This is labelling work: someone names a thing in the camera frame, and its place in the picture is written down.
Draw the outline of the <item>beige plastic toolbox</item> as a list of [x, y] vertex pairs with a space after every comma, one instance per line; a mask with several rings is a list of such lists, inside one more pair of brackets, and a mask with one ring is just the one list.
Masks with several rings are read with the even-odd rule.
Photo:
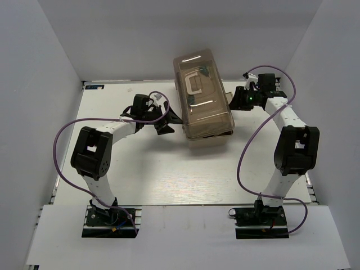
[[[209, 77], [199, 69], [206, 66]], [[203, 49], [173, 60], [175, 88], [183, 120], [183, 132], [191, 149], [225, 145], [235, 122], [213, 53]], [[195, 96], [188, 106], [187, 96]]]

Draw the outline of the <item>stubby green orange-capped screwdriver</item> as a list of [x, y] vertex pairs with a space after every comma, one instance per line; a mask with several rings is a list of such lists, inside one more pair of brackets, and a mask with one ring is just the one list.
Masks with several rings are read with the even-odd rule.
[[195, 96], [194, 95], [188, 95], [187, 96], [187, 103], [188, 103], [188, 106], [193, 106], [195, 104]]

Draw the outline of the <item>stubby green handled screwdriver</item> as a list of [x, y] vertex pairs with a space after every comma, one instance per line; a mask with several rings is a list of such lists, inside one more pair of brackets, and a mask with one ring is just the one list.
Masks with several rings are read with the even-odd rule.
[[208, 70], [208, 68], [207, 68], [206, 66], [200, 67], [199, 72], [200, 72], [203, 76], [209, 77], [209, 70]]

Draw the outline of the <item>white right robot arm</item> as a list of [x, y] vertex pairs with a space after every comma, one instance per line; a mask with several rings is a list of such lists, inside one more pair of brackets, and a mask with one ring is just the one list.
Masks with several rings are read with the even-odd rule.
[[297, 116], [287, 95], [277, 89], [274, 74], [245, 73], [244, 77], [246, 84], [236, 88], [230, 109], [250, 111], [261, 107], [280, 131], [273, 156], [275, 170], [265, 190], [258, 195], [262, 205], [254, 210], [255, 220], [267, 224], [275, 216], [274, 209], [282, 206], [292, 185], [315, 167], [320, 131]]

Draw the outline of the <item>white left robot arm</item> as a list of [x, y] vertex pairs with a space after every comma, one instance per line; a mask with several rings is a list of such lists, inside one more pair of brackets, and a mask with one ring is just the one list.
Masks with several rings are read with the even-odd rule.
[[80, 130], [70, 164], [85, 180], [93, 197], [91, 206], [100, 212], [99, 216], [106, 224], [114, 224], [119, 218], [117, 198], [107, 178], [113, 145], [146, 125], [154, 126], [158, 135], [164, 135], [174, 133], [171, 124], [182, 123], [167, 98], [152, 92], [135, 95], [133, 104], [122, 112], [119, 120]]

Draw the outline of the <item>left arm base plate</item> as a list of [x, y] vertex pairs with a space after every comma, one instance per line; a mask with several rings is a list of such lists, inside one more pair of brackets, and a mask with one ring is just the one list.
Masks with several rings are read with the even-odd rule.
[[88, 206], [82, 229], [82, 238], [99, 239], [135, 239], [140, 231], [142, 208], [140, 206], [127, 207], [125, 210], [129, 216], [121, 211], [115, 210], [110, 216], [100, 214], [93, 207]]

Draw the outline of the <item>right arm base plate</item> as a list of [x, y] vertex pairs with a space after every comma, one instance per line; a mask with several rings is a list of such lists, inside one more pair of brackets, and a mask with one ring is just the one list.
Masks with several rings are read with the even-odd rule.
[[289, 231], [283, 207], [265, 213], [255, 207], [231, 208], [228, 215], [235, 220], [238, 240], [288, 239]]

